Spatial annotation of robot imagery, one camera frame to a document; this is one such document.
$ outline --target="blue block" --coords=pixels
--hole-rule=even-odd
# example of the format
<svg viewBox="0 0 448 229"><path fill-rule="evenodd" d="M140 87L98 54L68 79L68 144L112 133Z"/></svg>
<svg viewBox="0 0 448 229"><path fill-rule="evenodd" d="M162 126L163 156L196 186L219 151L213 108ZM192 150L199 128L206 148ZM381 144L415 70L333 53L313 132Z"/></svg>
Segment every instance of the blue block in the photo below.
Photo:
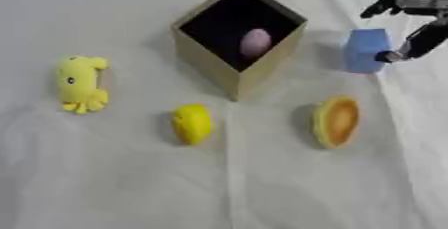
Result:
<svg viewBox="0 0 448 229"><path fill-rule="evenodd" d="M344 50L347 71L352 73L378 72L384 63L375 61L375 55L385 50L390 50L390 44L384 29L352 30Z"/></svg>

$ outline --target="white cloth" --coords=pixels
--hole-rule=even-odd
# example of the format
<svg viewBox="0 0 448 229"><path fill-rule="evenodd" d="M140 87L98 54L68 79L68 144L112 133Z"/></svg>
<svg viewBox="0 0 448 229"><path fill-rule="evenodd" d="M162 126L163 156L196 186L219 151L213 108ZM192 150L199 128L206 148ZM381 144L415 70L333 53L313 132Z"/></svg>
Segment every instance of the white cloth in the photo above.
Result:
<svg viewBox="0 0 448 229"><path fill-rule="evenodd" d="M446 226L446 48L378 75L340 61L354 28L398 46L425 19L359 19L376 0L280 0L310 19L298 52L232 103L175 55L169 26L202 1L0 0L1 228ZM59 110L51 73L73 54L109 58L105 110ZM338 94L359 100L360 127L350 146L317 149L312 104ZM167 124L190 102L217 125L197 147Z"/></svg>

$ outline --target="yellow plush toy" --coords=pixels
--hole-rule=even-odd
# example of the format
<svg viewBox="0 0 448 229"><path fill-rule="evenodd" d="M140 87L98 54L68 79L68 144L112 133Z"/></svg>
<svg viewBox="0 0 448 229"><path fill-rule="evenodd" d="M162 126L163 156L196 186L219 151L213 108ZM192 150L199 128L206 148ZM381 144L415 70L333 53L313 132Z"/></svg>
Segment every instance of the yellow plush toy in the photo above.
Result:
<svg viewBox="0 0 448 229"><path fill-rule="evenodd" d="M56 70L62 109L78 114L97 111L108 102L108 94L98 88L98 70L108 67L102 57L74 56L65 59Z"/></svg>
<svg viewBox="0 0 448 229"><path fill-rule="evenodd" d="M202 104L186 104L173 113L173 127L182 142L196 145L206 139L213 130L207 108Z"/></svg>

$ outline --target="egg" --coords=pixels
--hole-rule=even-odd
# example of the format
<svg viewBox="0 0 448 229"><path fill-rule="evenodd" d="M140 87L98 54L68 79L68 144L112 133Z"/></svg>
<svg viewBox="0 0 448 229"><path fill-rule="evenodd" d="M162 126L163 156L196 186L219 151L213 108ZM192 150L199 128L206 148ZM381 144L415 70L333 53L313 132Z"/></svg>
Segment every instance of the egg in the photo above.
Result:
<svg viewBox="0 0 448 229"><path fill-rule="evenodd" d="M345 145L359 124L359 108L349 96L336 96L323 102L314 112L313 132L326 148Z"/></svg>
<svg viewBox="0 0 448 229"><path fill-rule="evenodd" d="M240 52L245 58L261 57L271 47L271 36L261 28L247 32L240 41Z"/></svg>

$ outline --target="cardboard box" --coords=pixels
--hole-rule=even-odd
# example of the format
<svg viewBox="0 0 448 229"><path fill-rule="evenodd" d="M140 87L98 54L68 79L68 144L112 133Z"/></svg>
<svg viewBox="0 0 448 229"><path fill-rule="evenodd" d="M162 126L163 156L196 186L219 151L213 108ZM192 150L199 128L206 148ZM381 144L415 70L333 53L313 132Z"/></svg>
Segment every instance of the cardboard box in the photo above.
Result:
<svg viewBox="0 0 448 229"><path fill-rule="evenodd" d="M304 17L276 0L207 0L175 22L172 31L178 56L239 100L291 56L305 24ZM254 28L266 30L272 46L258 60L248 60L239 43Z"/></svg>

